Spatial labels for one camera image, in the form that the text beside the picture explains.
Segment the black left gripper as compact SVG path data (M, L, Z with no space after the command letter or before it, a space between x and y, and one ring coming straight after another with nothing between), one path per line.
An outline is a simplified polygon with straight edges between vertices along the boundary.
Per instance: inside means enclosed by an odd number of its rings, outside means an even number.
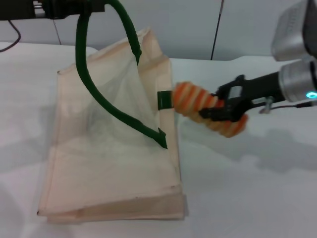
M65 19L86 12L105 12L104 0L2 0L1 20Z

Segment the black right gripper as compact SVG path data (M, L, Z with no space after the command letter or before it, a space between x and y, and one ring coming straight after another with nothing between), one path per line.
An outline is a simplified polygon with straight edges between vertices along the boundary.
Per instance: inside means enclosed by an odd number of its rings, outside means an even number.
M203 108L199 115L212 121L237 122L249 109L263 106L264 103L253 103L253 100L273 97L273 102L282 102L282 92L279 85L279 73L271 73L258 78L247 80L245 75L238 75L233 81L226 83L214 92L224 101L224 106Z

